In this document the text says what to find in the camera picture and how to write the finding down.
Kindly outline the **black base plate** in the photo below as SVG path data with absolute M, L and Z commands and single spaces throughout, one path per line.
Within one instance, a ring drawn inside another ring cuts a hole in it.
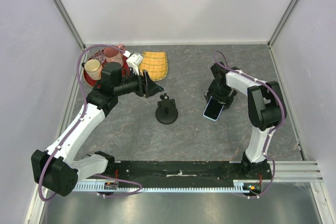
M 271 179 L 268 163 L 262 167 L 245 170 L 240 162 L 229 161 L 114 161 L 109 162 L 104 175 L 137 183 L 179 183 L 219 180 L 224 183 L 234 180 Z

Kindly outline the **red round tray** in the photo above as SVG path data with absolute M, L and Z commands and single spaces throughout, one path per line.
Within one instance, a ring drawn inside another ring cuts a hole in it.
M 125 75 L 125 69 L 128 68 L 126 63 L 126 57 L 121 53 L 121 51 L 115 48 L 105 47 L 98 50 L 89 59 L 82 64 L 84 68 L 83 76 L 88 85 L 93 87 L 98 80 L 101 79 L 101 72 L 107 63 L 117 62 L 121 65 L 124 70 L 122 74 Z

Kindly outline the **clear glass cup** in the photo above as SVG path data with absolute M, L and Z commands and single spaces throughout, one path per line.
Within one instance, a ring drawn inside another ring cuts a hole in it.
M 95 60 L 98 60 L 101 64 L 103 64 L 106 60 L 106 57 L 103 53 L 103 50 L 99 50 L 95 53 L 93 53 L 91 56 L 90 56 L 91 59 L 95 59 Z

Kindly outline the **blue smartphone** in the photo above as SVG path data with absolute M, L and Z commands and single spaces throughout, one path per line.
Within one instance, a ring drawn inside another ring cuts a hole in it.
M 210 97 L 207 106 L 203 112 L 203 117 L 216 122 L 219 119 L 223 108 L 224 105 L 222 103 Z

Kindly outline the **woven bamboo tray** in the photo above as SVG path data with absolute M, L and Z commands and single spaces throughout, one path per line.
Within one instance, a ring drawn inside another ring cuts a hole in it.
M 140 72 L 146 70 L 153 81 L 163 80 L 167 76 L 168 62 L 165 52 L 144 51 L 139 65 Z

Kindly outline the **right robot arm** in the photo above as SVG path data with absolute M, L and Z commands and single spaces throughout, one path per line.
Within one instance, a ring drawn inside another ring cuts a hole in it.
M 253 129 L 242 156 L 240 172 L 245 178 L 254 178 L 267 166 L 267 151 L 273 133 L 287 117 L 279 83 L 261 81 L 238 68 L 227 68 L 221 62 L 213 64 L 211 72 L 214 79 L 205 94 L 205 118 L 217 121 L 221 112 L 231 106 L 237 93 L 247 97 L 248 117 Z

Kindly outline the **pink floral mug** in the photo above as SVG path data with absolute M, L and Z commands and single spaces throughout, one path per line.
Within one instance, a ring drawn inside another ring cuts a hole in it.
M 115 48 L 105 47 L 105 49 L 103 50 L 103 54 L 107 63 L 117 62 L 120 65 L 123 65 L 123 54 L 119 50 Z

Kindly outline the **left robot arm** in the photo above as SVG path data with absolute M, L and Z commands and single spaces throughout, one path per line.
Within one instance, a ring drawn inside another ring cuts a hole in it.
M 48 201 L 43 188 L 55 195 L 67 196 L 80 182 L 91 176 L 111 178 L 115 173 L 114 157 L 102 151 L 88 158 L 75 160 L 79 149 L 91 132 L 108 116 L 122 95 L 135 93 L 149 98 L 164 89 L 156 84 L 146 70 L 136 74 L 124 70 L 119 63 L 107 63 L 101 78 L 85 96 L 84 104 L 62 135 L 45 151 L 36 150 L 31 156 L 33 176 L 42 201 Z

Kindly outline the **cream mug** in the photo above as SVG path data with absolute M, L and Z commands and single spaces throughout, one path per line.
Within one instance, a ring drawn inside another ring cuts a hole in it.
M 87 62 L 82 63 L 82 67 L 92 80 L 101 79 L 101 72 L 103 67 L 98 60 L 89 59 Z

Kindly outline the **black phone stand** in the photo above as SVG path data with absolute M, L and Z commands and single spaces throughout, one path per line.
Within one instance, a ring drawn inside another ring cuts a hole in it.
M 170 99 L 167 93 L 160 95 L 160 99 L 161 100 L 157 102 L 158 108 L 155 111 L 155 117 L 161 124 L 170 125 L 178 118 L 175 100 Z

